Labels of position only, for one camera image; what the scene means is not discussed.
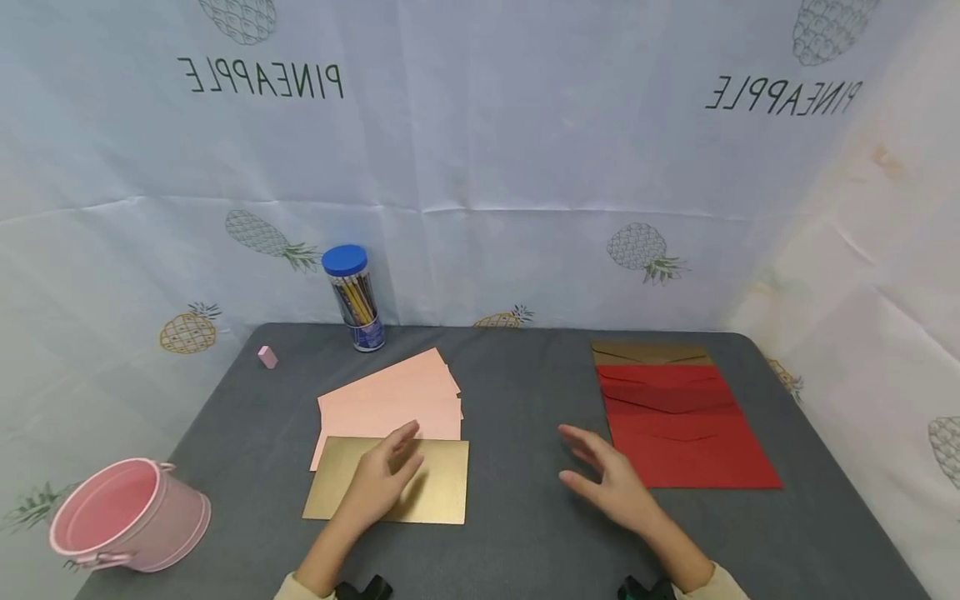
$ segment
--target paper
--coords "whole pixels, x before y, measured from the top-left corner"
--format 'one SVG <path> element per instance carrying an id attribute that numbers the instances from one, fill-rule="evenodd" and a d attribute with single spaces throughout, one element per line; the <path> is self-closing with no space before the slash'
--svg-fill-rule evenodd
<path id="1" fill-rule="evenodd" d="M 418 438 L 459 440 L 460 398 L 427 396 L 407 402 L 389 394 L 375 394 L 331 403 L 321 416 L 320 438 L 311 470 L 317 469 L 326 440 L 331 436 L 383 438 L 414 419 L 420 423 Z"/>
<path id="2" fill-rule="evenodd" d="M 418 437 L 459 440 L 460 387 L 436 348 L 317 398 L 321 434 L 310 469 L 316 470 L 330 436 L 381 438 L 404 423 L 420 422 Z"/>
<path id="3" fill-rule="evenodd" d="M 613 445 L 648 488 L 782 487 L 742 416 L 631 415 L 604 402 Z"/>
<path id="4" fill-rule="evenodd" d="M 593 362 L 597 365 L 712 365 L 702 346 L 594 342 Z"/>
<path id="5" fill-rule="evenodd" d="M 715 367 L 674 365 L 597 365 L 600 388 L 605 396 L 642 403 L 659 401 L 696 402 L 709 394 L 733 396 Z"/>
<path id="6" fill-rule="evenodd" d="M 347 492 L 364 452 L 380 440 L 330 437 L 317 464 L 303 518 L 331 518 Z M 414 440 L 409 453 L 423 454 L 423 465 L 383 520 L 463 525 L 467 516 L 469 442 Z"/>
<path id="7" fill-rule="evenodd" d="M 781 487 L 705 349 L 600 342 L 592 349 L 613 445 L 647 487 Z"/>

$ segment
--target sleeve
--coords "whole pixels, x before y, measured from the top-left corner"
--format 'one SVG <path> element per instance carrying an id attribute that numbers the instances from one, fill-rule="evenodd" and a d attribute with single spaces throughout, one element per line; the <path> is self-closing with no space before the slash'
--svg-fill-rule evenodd
<path id="1" fill-rule="evenodd" d="M 274 600 L 337 600 L 336 592 L 324 598 L 318 598 L 317 594 L 300 585 L 300 582 L 294 579 L 294 574 L 290 573 L 283 580 L 283 585 L 274 596 Z"/>
<path id="2" fill-rule="evenodd" d="M 717 563 L 713 564 L 713 577 L 705 586 L 690 593 L 683 593 L 674 586 L 673 593 L 677 600 L 750 600 L 727 569 Z"/>

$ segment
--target pink bucket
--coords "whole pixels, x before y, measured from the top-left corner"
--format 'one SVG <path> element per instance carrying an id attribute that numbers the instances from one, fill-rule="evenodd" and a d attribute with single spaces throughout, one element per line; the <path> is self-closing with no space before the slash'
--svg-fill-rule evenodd
<path id="1" fill-rule="evenodd" d="M 79 566 L 144 573 L 186 556 L 210 523 L 210 501 L 174 479 L 174 466 L 130 458 L 84 481 L 54 516 L 50 545 Z"/>

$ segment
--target red envelope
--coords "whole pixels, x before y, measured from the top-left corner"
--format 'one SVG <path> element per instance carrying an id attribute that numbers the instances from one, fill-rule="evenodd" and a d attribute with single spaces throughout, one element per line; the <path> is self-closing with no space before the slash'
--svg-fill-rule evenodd
<path id="1" fill-rule="evenodd" d="M 716 406 L 669 414 L 611 398 L 604 403 L 613 445 L 649 488 L 782 488 L 735 404 L 729 414 Z"/>
<path id="2" fill-rule="evenodd" d="M 599 365 L 597 374 L 604 396 L 641 406 L 662 402 L 667 405 L 664 408 L 669 405 L 696 407 L 704 400 L 715 403 L 718 397 L 736 403 L 720 371 L 711 366 Z"/>
<path id="3" fill-rule="evenodd" d="M 622 390 L 601 390 L 608 402 L 607 412 L 624 415 L 743 415 L 730 390 L 692 392 L 683 396 L 656 388 L 639 394 L 626 394 Z"/>
<path id="4" fill-rule="evenodd" d="M 601 385 L 606 382 L 662 388 L 713 389 L 727 387 L 712 365 L 597 365 Z"/>

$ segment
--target eraser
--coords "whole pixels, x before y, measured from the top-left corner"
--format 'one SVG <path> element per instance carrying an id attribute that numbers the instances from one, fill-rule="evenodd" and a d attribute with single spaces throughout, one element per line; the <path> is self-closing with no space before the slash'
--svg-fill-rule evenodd
<path id="1" fill-rule="evenodd" d="M 264 346 L 261 348 L 256 355 L 260 357 L 260 362 L 263 363 L 263 366 L 267 369 L 272 369 L 278 362 L 276 360 L 276 356 L 274 355 L 274 351 L 271 350 L 269 346 Z"/>

